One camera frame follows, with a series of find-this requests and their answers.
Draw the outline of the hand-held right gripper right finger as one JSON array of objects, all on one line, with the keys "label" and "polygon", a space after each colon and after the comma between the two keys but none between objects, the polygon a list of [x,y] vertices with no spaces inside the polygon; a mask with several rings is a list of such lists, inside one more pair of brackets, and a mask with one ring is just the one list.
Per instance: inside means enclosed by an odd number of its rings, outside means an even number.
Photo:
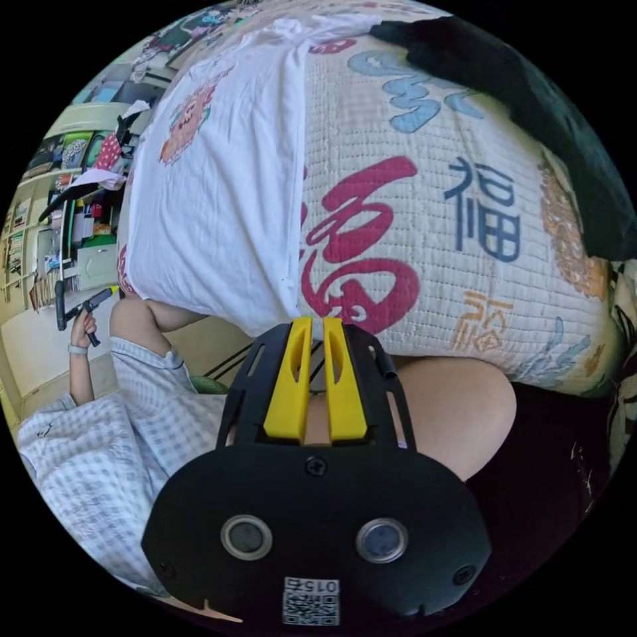
[{"label": "hand-held right gripper right finger", "polygon": [[367,424],[344,325],[339,318],[324,318],[322,327],[330,440],[361,441]]}]

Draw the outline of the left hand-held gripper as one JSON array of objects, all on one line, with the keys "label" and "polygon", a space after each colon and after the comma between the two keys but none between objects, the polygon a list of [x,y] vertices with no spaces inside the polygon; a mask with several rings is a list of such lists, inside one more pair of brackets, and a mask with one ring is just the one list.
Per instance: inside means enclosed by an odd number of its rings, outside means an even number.
[{"label": "left hand-held gripper", "polygon": [[[111,286],[110,290],[101,290],[95,295],[89,297],[85,301],[75,305],[70,310],[66,311],[66,326],[69,324],[73,324],[75,320],[80,317],[82,313],[90,316],[93,315],[95,310],[99,308],[104,302],[113,297],[113,293],[118,293],[119,287],[117,285]],[[95,332],[86,332],[86,328],[84,327],[84,335],[83,338],[88,340],[88,342],[93,347],[98,347],[101,342],[98,340]]]}]

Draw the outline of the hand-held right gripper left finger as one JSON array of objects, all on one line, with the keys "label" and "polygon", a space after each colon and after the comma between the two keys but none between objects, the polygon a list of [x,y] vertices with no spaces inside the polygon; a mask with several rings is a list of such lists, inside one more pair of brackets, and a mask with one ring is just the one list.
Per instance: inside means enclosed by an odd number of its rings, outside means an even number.
[{"label": "hand-held right gripper left finger", "polygon": [[312,356],[311,318],[291,323],[281,365],[265,417],[265,434],[300,445],[305,440]]}]

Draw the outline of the person's left hand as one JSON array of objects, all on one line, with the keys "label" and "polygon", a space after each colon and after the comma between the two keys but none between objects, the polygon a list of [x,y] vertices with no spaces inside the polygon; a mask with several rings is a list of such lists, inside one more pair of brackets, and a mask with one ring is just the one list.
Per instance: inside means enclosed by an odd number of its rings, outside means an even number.
[{"label": "person's left hand", "polygon": [[70,335],[70,344],[74,347],[88,349],[92,345],[91,337],[95,331],[96,320],[93,314],[82,310],[74,320]]}]

